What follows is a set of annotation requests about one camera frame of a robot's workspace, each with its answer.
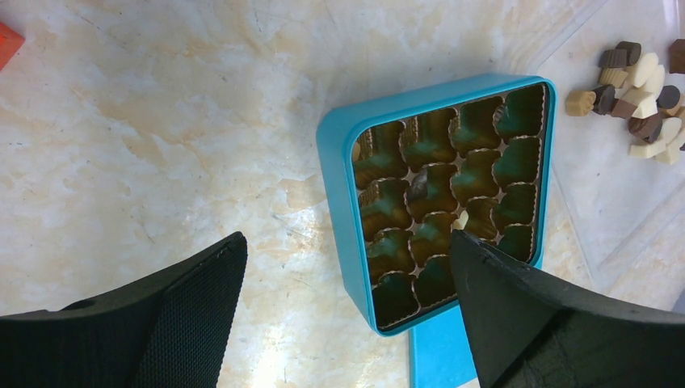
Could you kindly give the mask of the white heart chocolate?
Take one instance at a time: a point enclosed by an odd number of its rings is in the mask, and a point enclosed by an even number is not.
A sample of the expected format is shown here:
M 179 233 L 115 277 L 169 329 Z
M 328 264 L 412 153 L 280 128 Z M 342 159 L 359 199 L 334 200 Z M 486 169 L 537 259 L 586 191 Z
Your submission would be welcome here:
M 452 223 L 452 228 L 454 230 L 464 230 L 469 221 L 469 213 L 467 210 L 463 210 L 457 219 Z

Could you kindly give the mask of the teal chocolate box with tray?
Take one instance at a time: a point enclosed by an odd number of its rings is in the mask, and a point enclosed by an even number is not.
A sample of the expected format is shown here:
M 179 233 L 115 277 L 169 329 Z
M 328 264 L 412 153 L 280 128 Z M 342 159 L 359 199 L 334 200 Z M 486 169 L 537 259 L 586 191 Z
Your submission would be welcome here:
M 543 255 L 557 90 L 481 74 L 334 108 L 316 131 L 347 294 L 382 336 L 458 306 L 452 223 L 508 255 Z M 427 197 L 407 203 L 427 170 Z

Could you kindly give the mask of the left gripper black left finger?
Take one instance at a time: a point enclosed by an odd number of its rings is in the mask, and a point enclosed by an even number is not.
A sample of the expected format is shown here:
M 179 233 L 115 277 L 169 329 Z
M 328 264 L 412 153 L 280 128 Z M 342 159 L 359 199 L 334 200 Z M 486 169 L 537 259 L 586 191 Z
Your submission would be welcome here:
M 214 387 L 247 263 L 236 232 L 57 310 L 1 319 L 4 387 Z

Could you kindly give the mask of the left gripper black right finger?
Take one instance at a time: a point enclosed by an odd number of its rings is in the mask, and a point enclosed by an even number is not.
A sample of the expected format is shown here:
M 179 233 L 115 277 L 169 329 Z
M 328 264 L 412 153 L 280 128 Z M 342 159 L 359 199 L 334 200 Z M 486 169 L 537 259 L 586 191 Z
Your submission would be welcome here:
M 481 386 L 683 386 L 681 314 L 576 286 L 461 230 L 450 255 Z

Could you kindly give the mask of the teal box lid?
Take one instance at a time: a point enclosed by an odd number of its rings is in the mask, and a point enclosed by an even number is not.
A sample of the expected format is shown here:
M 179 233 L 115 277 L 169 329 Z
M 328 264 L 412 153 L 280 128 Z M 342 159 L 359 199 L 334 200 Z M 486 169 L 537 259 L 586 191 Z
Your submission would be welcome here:
M 459 387 L 477 377 L 460 307 L 409 330 L 410 386 Z

